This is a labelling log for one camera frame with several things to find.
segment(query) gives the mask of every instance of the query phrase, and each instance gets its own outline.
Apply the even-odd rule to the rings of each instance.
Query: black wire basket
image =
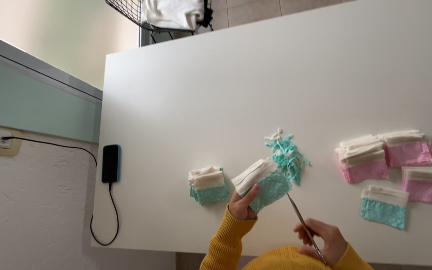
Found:
[[[144,0],[105,0],[106,4],[110,5],[113,9],[116,9],[119,13],[124,15],[126,18],[137,24],[139,27],[146,29],[151,32],[190,32],[193,30],[187,29],[170,29],[160,28],[141,21],[141,7],[143,6]]]

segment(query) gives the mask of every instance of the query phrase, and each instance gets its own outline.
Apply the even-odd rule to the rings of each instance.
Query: sleeve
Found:
[[[237,220],[226,206],[223,221],[209,242],[208,253],[201,262],[200,270],[236,270],[243,250],[241,239],[256,221],[257,219]]]
[[[373,270],[373,268],[354,251],[348,243],[344,255],[339,259],[333,270]]]

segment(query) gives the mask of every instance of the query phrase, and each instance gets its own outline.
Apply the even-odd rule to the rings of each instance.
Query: hand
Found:
[[[304,224],[309,229],[311,236],[320,236],[324,240],[324,248],[320,249],[321,254],[329,267],[335,267],[348,247],[348,243],[344,240],[339,229],[312,218],[305,220]],[[320,260],[318,252],[312,247],[313,243],[306,234],[303,225],[299,222],[293,231],[298,233],[298,238],[302,239],[303,244],[305,244],[305,246],[298,248],[297,252]]]
[[[251,207],[249,207],[249,204],[256,198],[258,190],[258,184],[255,184],[251,187],[244,198],[241,198],[237,191],[234,191],[233,196],[229,201],[229,206],[227,207],[234,218],[240,221],[249,221],[256,218],[258,213],[254,212]]]

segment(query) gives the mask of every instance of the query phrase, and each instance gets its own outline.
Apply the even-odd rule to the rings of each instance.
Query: white table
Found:
[[[364,260],[432,265],[432,205],[409,203],[405,230],[363,220],[362,189],[400,187],[400,174],[350,185],[333,153],[378,132],[432,139],[430,0],[358,0],[108,55],[99,162],[104,145],[122,147],[110,247],[207,252],[227,201],[200,206],[187,172],[222,166],[233,188],[278,127],[312,164],[291,191],[303,217],[339,226]],[[93,228],[107,241],[116,222],[100,170]],[[300,245],[296,222],[286,198],[264,208],[243,255]]]

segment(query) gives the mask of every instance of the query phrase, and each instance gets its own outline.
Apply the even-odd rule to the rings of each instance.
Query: smartphone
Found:
[[[103,171],[101,181],[114,183],[120,180],[121,146],[119,144],[106,145],[103,148]]]

